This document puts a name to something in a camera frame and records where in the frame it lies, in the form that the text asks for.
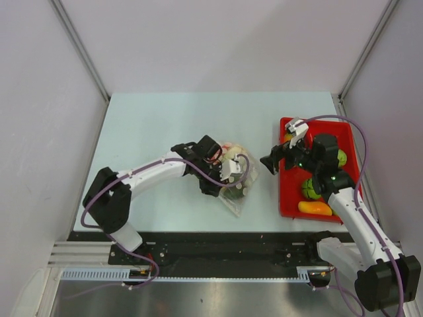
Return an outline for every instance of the white wall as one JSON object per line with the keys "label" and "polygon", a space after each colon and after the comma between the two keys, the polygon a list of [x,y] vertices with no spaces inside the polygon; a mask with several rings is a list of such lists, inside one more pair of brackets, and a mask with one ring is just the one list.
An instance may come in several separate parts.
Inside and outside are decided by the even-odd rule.
{"label": "white wall", "polygon": [[0,316],[64,238],[105,104],[46,0],[0,10]]}
{"label": "white wall", "polygon": [[63,0],[110,92],[340,92],[388,0]]}
{"label": "white wall", "polygon": [[[368,175],[389,236],[423,263],[423,1],[404,0],[346,97],[369,138]],[[423,280],[419,299],[423,304]]]}

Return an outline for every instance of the yellow fruit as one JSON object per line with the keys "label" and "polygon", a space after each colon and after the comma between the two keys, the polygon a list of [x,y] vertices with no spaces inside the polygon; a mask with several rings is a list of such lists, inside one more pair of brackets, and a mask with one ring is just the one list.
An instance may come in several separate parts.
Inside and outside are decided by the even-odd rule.
{"label": "yellow fruit", "polygon": [[300,201],[298,209],[302,213],[312,213],[314,215],[331,216],[332,209],[321,201]]}

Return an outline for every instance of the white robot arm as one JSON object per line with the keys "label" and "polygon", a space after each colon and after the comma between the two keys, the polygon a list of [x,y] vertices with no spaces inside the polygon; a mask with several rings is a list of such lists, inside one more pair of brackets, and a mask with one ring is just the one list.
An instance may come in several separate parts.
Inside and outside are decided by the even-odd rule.
{"label": "white robot arm", "polygon": [[404,256],[389,240],[364,205],[360,192],[354,190],[358,185],[338,167],[336,137],[316,135],[308,149],[303,140],[308,126],[303,120],[293,119],[286,129],[293,135],[291,141],[275,146],[270,155],[260,159],[261,163],[273,174],[279,171],[282,159],[285,159],[285,169],[297,166],[310,172],[313,189],[341,218],[360,251],[359,254],[351,251],[326,231],[309,239],[309,244],[314,243],[311,247],[314,256],[334,265],[354,281],[358,298],[369,311],[398,304],[400,283],[396,268],[401,275],[404,301],[414,300],[420,263],[414,256]]}
{"label": "white robot arm", "polygon": [[[165,180],[187,174],[197,176],[203,194],[217,197],[223,186],[229,187],[227,179],[231,175],[243,173],[237,156],[221,163],[216,158],[219,154],[219,144],[206,135],[198,143],[175,145],[166,155],[138,168],[117,173],[109,167],[103,168],[91,184],[83,206],[106,234],[133,252],[143,239],[128,222],[131,200]],[[102,194],[107,186],[111,186],[110,190]]]}

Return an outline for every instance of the clear plastic bag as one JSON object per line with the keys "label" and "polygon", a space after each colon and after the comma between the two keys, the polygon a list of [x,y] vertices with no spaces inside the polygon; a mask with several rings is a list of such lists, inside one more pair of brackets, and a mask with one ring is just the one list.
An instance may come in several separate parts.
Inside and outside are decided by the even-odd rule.
{"label": "clear plastic bag", "polygon": [[[222,188],[219,193],[219,199],[237,216],[241,216],[243,204],[247,198],[247,194],[250,191],[252,184],[258,178],[259,175],[259,163],[258,161],[247,151],[246,148],[239,144],[226,142],[222,146],[222,155],[219,160],[223,163],[226,160],[231,160],[237,154],[244,154],[248,157],[250,162],[249,172],[247,177],[237,186],[232,188]],[[239,164],[242,166],[243,171],[246,170],[247,162],[243,157],[237,159]],[[239,180],[239,176],[231,176],[229,183],[236,182]]]}

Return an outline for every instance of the white table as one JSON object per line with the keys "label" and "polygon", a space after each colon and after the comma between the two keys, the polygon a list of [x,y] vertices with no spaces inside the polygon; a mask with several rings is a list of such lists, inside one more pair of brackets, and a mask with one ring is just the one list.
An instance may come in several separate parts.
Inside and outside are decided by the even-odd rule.
{"label": "white table", "polygon": [[[328,92],[114,94],[84,195],[105,166],[137,167],[205,134],[240,143],[259,159],[278,144],[280,118],[335,113]],[[281,217],[278,183],[262,166],[238,218],[217,198],[201,194],[194,176],[185,176],[135,199],[130,222],[138,231],[159,232],[346,231],[337,223]],[[81,206],[74,231],[90,230],[80,224],[82,211]],[[87,222],[94,224],[90,217]]]}

